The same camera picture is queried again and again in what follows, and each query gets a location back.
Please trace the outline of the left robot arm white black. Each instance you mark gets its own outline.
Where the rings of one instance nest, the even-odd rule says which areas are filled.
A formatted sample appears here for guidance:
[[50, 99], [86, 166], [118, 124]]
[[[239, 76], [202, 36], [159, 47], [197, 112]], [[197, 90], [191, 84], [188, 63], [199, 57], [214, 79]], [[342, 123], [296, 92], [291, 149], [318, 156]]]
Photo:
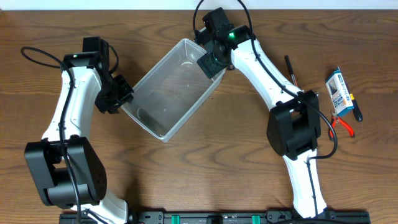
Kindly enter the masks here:
[[41, 140], [27, 143], [25, 161], [42, 203], [75, 211], [64, 223], [133, 223], [128, 203], [107, 187], [104, 165], [89, 142], [94, 108], [115, 113], [129, 89], [113, 77], [109, 53], [86, 50], [59, 62], [62, 90]]

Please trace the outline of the clear plastic container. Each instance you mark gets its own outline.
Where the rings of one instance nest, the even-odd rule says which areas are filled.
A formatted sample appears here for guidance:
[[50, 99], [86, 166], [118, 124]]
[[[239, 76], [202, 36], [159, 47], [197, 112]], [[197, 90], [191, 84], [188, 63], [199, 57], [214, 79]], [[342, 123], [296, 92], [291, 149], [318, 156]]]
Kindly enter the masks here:
[[197, 60], [206, 50], [182, 39], [134, 87], [122, 109], [143, 129], [168, 142], [221, 83], [226, 70], [208, 78]]

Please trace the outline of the small claw hammer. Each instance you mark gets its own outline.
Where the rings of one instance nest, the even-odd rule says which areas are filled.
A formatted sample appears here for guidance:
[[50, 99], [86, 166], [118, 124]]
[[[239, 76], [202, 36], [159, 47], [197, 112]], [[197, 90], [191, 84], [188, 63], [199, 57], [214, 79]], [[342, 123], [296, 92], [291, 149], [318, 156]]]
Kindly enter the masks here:
[[292, 78], [293, 84], [294, 84], [295, 86], [298, 86], [297, 79], [296, 79], [296, 77], [295, 77], [294, 70], [293, 70], [293, 68], [292, 68], [292, 64], [291, 64], [291, 62], [290, 62], [289, 56], [288, 56], [288, 55], [285, 55], [285, 56], [284, 56], [284, 59], [285, 59], [286, 65], [287, 65], [288, 72], [289, 72], [289, 74], [290, 74], [290, 76], [291, 76], [291, 78]]

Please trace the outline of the white teal screwdriver box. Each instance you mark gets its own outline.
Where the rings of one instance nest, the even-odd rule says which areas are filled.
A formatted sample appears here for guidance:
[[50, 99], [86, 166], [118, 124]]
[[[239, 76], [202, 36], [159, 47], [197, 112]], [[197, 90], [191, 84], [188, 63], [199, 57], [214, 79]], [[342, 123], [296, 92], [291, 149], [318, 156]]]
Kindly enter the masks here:
[[331, 102], [337, 116], [345, 116], [353, 108], [348, 88], [339, 67], [325, 81]]

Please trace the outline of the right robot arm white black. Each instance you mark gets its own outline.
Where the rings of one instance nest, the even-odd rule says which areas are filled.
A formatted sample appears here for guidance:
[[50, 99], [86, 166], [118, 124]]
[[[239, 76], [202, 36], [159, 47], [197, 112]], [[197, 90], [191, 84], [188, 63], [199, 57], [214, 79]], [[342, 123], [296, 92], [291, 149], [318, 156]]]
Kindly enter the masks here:
[[229, 66], [238, 69], [264, 100], [268, 110], [267, 139], [283, 158], [293, 189], [294, 210], [301, 218], [320, 218], [327, 205], [320, 189], [316, 161], [321, 121], [318, 96], [286, 79], [262, 51], [248, 26], [207, 25], [195, 30], [206, 54], [198, 60], [208, 78]]

